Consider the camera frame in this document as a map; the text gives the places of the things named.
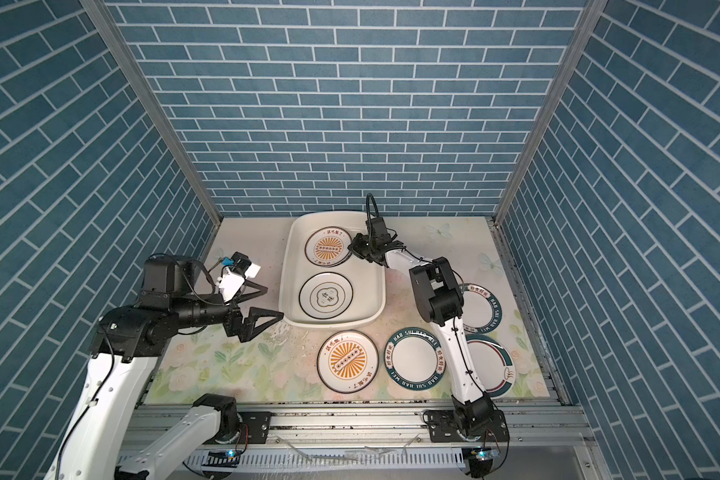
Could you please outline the orange sunburst plate back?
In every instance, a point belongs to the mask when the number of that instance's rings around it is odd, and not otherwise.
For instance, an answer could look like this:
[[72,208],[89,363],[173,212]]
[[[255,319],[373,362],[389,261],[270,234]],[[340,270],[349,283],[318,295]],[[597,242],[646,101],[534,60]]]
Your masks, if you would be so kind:
[[352,237],[340,227],[326,227],[314,232],[306,241],[307,260],[318,267],[336,267],[351,256]]

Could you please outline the white plate green flower outline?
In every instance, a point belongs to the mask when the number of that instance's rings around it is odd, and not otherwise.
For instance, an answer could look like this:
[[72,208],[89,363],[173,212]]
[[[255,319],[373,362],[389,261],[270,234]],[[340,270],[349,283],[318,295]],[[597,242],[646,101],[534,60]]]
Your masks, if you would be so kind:
[[328,320],[343,314],[351,305],[354,290],[338,273],[319,273],[309,278],[299,292],[299,305],[310,318]]

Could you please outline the green rim plate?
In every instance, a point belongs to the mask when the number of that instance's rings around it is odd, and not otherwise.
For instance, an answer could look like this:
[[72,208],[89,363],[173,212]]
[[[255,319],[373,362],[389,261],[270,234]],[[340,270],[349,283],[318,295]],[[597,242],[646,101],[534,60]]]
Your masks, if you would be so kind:
[[463,284],[462,291],[462,320],[466,333],[487,334],[496,330],[503,318],[498,297],[487,288],[474,283]]
[[509,352],[486,335],[468,335],[467,343],[485,391],[493,398],[506,395],[516,379],[514,362]]
[[439,340],[420,327],[406,327],[390,336],[383,359],[391,380],[411,391],[432,389],[444,377],[446,369]]

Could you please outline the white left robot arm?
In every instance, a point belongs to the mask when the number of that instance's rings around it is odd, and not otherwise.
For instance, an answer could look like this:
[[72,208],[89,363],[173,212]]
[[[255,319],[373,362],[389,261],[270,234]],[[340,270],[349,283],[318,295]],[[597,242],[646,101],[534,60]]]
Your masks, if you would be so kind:
[[237,458],[247,447],[249,428],[235,398],[203,394],[189,412],[148,447],[124,463],[119,453],[137,403],[171,340],[220,325],[245,343],[280,322],[279,311],[241,303],[267,293],[255,282],[260,270],[236,252],[221,262],[212,290],[198,293],[198,260],[167,253],[151,255],[135,304],[114,308],[97,322],[86,378],[70,424],[46,473],[49,479],[166,479],[207,442]]

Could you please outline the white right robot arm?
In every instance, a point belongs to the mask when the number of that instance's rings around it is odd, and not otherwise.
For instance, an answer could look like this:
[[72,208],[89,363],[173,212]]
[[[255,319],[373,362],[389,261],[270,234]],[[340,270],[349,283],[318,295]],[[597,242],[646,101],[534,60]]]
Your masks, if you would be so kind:
[[449,261],[425,259],[412,254],[388,234],[358,233],[350,244],[353,255],[410,278],[415,306],[423,321],[432,325],[445,357],[451,379],[454,422],[468,439],[487,439],[508,444],[510,436],[504,414],[495,405],[479,379],[462,319],[464,298]]

